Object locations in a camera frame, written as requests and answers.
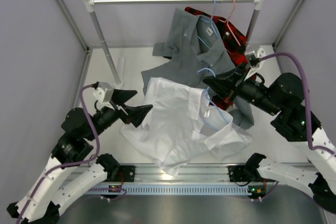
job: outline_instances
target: clothes hanger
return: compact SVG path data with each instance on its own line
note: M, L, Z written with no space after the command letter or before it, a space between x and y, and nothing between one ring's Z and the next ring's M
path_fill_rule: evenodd
M231 30L231 28L230 28L230 26L229 26L229 20L230 20L230 18L231 18L231 16L232 16L232 13L233 13L234 10L236 9L236 2L235 2L235 0L232 0L232 2L233 2L233 9L232 9L230 15L227 17L226 21L223 21L223 20L219 20L219 21L222 22L222 23L224 23L224 24L226 23L227 28L228 28L229 31L231 32L232 36L235 38L237 44L240 46L240 42L238 41L236 35L233 33L233 31Z
M215 0L213 0L214 1L214 9L213 9L213 11L212 11L212 14L211 14L211 18L210 18L210 20L205 20L205 19L203 19L203 18L200 18L200 20L202 20L202 21L204 21L204 22L207 22L207 23L209 23L209 24L211 24L211 27L212 27L212 29L213 29L213 32L215 33L215 35L217 36L217 38L219 38L219 34L216 32L216 29L215 29L215 27L214 27L214 22L213 22L213 17L214 17L214 14L215 14L215 11L216 11L216 1ZM210 49L210 46L200 37L200 36L198 36L198 39L208 48L208 49Z

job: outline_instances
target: metal rod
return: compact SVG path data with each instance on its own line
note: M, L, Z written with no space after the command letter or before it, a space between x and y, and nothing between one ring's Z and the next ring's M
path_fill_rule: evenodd
M232 0L215 0L217 3L232 3ZM213 0L93 0L95 5L125 4L213 4ZM254 3L255 0L235 0L236 3Z
M71 101L71 109L79 106L79 92L85 83L85 78L88 73L88 69L90 65L91 55L92 55L92 49L89 49L88 52L85 53L84 61L83 61L83 64L82 64L82 67L79 73L79 77L76 83L76 90L75 90L75 93Z
M282 41L282 39L284 38L288 28L289 28L289 25L292 23L293 19L295 18L295 16L297 15L299 9L302 7L303 3L305 2L306 0L297 0L297 2L295 3L294 5L294 8L292 9L292 11L290 12L288 18L287 18L287 21L286 23L284 24L283 28L281 29L276 41L274 42L273 44L273 47L274 49L276 49L280 42Z
M63 12L66 20L68 21L70 27L72 28L73 32L75 33L75 35L76 35L78 41L80 42L82 48L84 49L85 52L87 52L89 47L85 43L85 40L84 40L82 34L80 33L80 31L79 31L72 15L70 14L69 9L67 8L66 4L64 3L63 0L55 0L55 1L58 4L58 6L60 7L61 11Z
M251 34L254 30L254 26L256 25L259 13L260 13L260 10L253 10L251 21L250 21L250 24L248 25L248 29L246 32L246 43L249 43L250 41Z
M112 71L112 74L113 74L113 77L114 77L114 83L117 86L121 85L122 82L119 78L118 72L117 72L116 67L113 63L111 53L110 53L110 50L109 50L109 48L106 44L103 32L101 31L101 28L100 28L100 25L99 25L99 22L98 22L98 19L97 19L97 16L96 16L96 12L93 11L93 12L89 12L89 13L90 13L90 17L92 19L93 25L95 26L94 28L96 29L96 32L98 34L98 37L99 37L99 40L100 40L100 45L101 45L101 47L102 47L102 49L105 53L107 62L108 62L109 66L110 66L110 69Z

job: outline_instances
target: clothes rack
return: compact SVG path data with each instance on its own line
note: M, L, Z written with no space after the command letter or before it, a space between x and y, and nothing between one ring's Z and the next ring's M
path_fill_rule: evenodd
M127 4L211 4L214 2L214 0L83 0L86 6L87 11L90 14L91 20L93 22L94 28L96 29L97 35L100 40L101 47L104 51L104 54L106 56L107 62L109 64L109 67L111 69L111 72L114 77L114 87L115 88L121 88L123 86L122 81L122 73L123 73L123 66L124 66L124 59L119 59L118 63L118 69L116 69L110 50L107 46L107 43L105 41L105 37L103 35L103 32L101 30L98 18L96 16L95 12L95 6L96 5L127 5ZM215 0L216 3L232 3L233 0ZM250 36L253 32L254 26L257 22L257 18L259 15L259 12L261 10L261 7L263 5L263 2L265 0L234 0L236 3L253 3L254 4L254 11L247 29L246 33L246 39L247 42L250 40Z

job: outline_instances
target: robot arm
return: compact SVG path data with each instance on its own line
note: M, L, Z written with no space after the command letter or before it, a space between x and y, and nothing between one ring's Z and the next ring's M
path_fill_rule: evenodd
M252 66L256 62L259 62L259 59L250 58ZM307 139L305 107L301 105L305 99L301 79L292 73L283 73L269 87L266 87L261 82L251 78L246 79L247 70L246 64L241 64L230 72L215 77L206 77L203 82L220 97L226 98L228 102L239 96L261 110L271 115L277 115L271 125L288 142L305 153L308 160L319 171L317 178L310 174L309 180L306 180L304 184L309 182L310 185L314 185L315 181L323 182L323 190L328 191L325 191L328 195L316 196L316 194L313 194L314 200L317 197L324 197L324 200L330 198L330 193L334 197L336 195L335 146L329 141L320 121L311 112L313 143L314 146L319 146L319 148L310 148ZM298 184L301 181L296 181L296 178L302 175L301 170L294 167L286 168L283 164L277 165L277 168L274 169L274 166L265 164L272 164L272 162L261 163L259 170L261 177L283 182L312 196L312 187L307 188L306 185ZM276 175L274 171L278 171L281 176Z
M101 110L90 116L98 135L117 119L138 127L153 107L152 105L138 107L125 105L125 102L137 94L136 91L114 90L108 83L99 82L92 87L95 89L94 95L104 105ZM7 208L13 218L21 217L22 223L56 223L59 216L78 197L95 184L107 178L113 179L118 171L119 163L112 155L103 154L82 176L59 189L70 173L92 151L93 146L87 141L95 139L82 108L72 109L61 127L65 133L52 150L39 179L22 200L10 204ZM73 162L77 163L74 166L60 167Z
M336 213L336 196L319 172L282 164L259 153L249 158L243 172L251 181L272 179L298 189L325 210Z

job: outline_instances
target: white floor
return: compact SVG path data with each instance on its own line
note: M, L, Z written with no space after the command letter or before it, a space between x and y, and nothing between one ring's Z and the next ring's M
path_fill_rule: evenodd
M271 46L263 46L266 54L273 53ZM136 106L142 104L144 95L142 92L143 82L140 72L159 66L167 59L152 56L151 47L145 48L112 48L110 49L115 65L118 65L120 56L124 56L124 86L122 89L137 90L138 94L132 98L127 104ZM270 85L279 75L280 70L276 59L266 60L260 73L266 79L266 85ZM85 85L104 81L113 83L113 76L107 64L102 49L94 49L85 80ZM92 91L86 91L84 94L86 105L91 114L94 114L93 103L95 98ZM284 163L301 163L307 162L307 159L294 146L279 135L270 125L273 117L267 113L252 106L255 125L248 131L253 135L254 140L250 147L245 151L229 157L226 163L244 163L254 153L262 153L266 156ZM112 127L108 128L100 135L101 153L111 153L120 163L141 164L152 163L151 160L136 149L120 134L120 127L123 123L118 120ZM199 156L191 161L191 163L219 163L219 160L212 154Z

